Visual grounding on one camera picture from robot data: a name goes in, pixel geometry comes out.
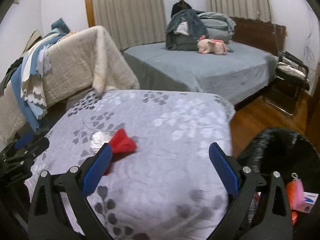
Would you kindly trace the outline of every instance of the blue gripper pad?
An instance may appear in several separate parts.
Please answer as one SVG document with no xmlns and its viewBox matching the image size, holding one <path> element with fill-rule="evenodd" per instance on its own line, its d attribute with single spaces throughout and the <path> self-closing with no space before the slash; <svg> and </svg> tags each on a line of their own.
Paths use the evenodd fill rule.
<svg viewBox="0 0 320 240">
<path fill-rule="evenodd" d="M 212 143 L 209 147 L 209 158 L 216 169 L 224 187 L 228 194 L 233 198 L 239 195 L 239 182 L 236 173 L 226 160 L 225 153 L 221 150 L 217 143 Z"/>
<path fill-rule="evenodd" d="M 83 178 L 81 193 L 84 197 L 91 195 L 95 191 L 112 159 L 112 148 L 109 144 L 104 144 L 97 154 L 98 153 L 100 153 L 99 156 L 95 159 Z"/>
<path fill-rule="evenodd" d="M 16 140 L 14 143 L 14 148 L 20 150 L 23 147 L 27 146 L 28 143 L 32 142 L 35 134 L 32 132 L 27 133 L 25 136 L 22 136 L 20 139 Z"/>
</svg>

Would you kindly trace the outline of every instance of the stuffed animal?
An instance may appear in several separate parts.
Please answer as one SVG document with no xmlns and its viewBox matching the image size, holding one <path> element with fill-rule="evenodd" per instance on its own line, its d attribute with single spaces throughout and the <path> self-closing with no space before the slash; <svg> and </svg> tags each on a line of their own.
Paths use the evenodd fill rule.
<svg viewBox="0 0 320 240">
<path fill-rule="evenodd" d="M 199 38 L 198 42 L 198 53 L 208 54 L 213 53 L 216 55 L 226 55 L 228 54 L 228 49 L 226 44 L 221 40 L 206 39 L 204 35 Z"/>
</svg>

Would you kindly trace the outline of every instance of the black coat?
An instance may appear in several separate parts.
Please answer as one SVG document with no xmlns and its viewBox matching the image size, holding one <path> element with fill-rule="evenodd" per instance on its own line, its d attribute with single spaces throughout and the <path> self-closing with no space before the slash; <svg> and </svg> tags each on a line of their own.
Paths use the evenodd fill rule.
<svg viewBox="0 0 320 240">
<path fill-rule="evenodd" d="M 17 59 L 10 68 L 8 68 L 7 73 L 5 74 L 3 80 L 0 83 L 0 96 L 3 96 L 4 89 L 7 87 L 7 84 L 9 83 L 12 75 L 17 70 L 17 68 L 22 64 L 23 57 Z"/>
<path fill-rule="evenodd" d="M 173 6 L 172 6 L 172 11 L 171 11 L 171 18 L 173 15 L 175 15 L 176 13 L 178 13 L 179 11 L 182 11 L 182 10 L 185 10 L 185 9 L 192 9 L 191 6 L 186 3 L 186 2 L 182 2 L 182 1 L 179 1 L 177 3 L 175 3 Z"/>
</svg>

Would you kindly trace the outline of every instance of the beige blanket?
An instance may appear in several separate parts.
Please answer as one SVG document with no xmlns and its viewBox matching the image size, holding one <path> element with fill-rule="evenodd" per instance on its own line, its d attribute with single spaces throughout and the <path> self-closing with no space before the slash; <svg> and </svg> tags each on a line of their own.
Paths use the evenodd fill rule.
<svg viewBox="0 0 320 240">
<path fill-rule="evenodd" d="M 58 42 L 49 48 L 49 57 L 52 68 L 43 78 L 48 107 L 91 84 L 97 94 L 109 88 L 139 88 L 137 77 L 102 26 Z M 0 140 L 9 143 L 25 123 L 9 82 L 0 98 Z"/>
</svg>

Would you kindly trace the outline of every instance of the metal screw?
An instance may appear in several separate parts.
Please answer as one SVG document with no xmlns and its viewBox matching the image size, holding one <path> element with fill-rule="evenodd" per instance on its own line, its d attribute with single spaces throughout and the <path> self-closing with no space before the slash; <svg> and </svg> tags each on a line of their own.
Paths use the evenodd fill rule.
<svg viewBox="0 0 320 240">
<path fill-rule="evenodd" d="M 43 177 L 43 178 L 46 177 L 47 175 L 48 175 L 47 171 L 42 171 L 41 174 L 40 174 L 40 176 Z"/>
<path fill-rule="evenodd" d="M 70 168 L 70 172 L 71 172 L 71 173 L 76 173 L 78 170 L 79 170 L 78 166 L 72 166 L 72 167 Z"/>
<path fill-rule="evenodd" d="M 273 176 L 275 176 L 276 178 L 280 177 L 280 173 L 278 171 L 274 171 L 273 172 Z"/>
<path fill-rule="evenodd" d="M 243 170 L 243 172 L 245 172 L 245 173 L 250 173 L 250 172 L 251 172 L 251 169 L 250 169 L 248 166 L 244 166 L 244 167 L 242 168 L 242 170 Z"/>
</svg>

